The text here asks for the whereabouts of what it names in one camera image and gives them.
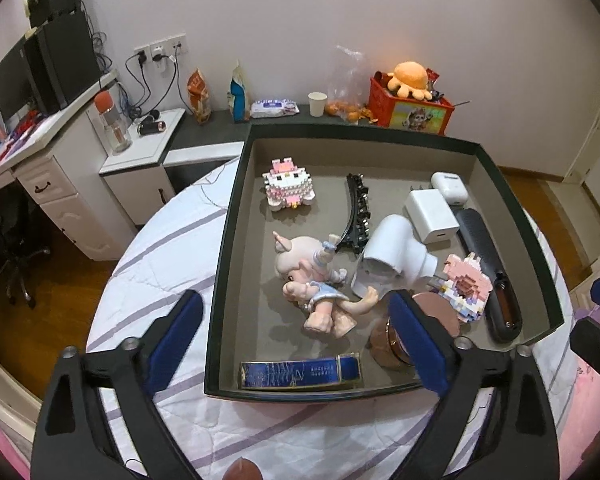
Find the person's left hand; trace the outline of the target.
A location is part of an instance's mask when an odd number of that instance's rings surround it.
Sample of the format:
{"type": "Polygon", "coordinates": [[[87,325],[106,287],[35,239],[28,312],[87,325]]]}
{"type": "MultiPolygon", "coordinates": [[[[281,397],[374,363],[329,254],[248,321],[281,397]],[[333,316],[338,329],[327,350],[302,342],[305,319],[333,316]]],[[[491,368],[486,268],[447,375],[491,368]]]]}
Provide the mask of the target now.
{"type": "Polygon", "coordinates": [[[255,463],[239,457],[227,468],[223,480],[263,480],[263,476],[255,463]]]}

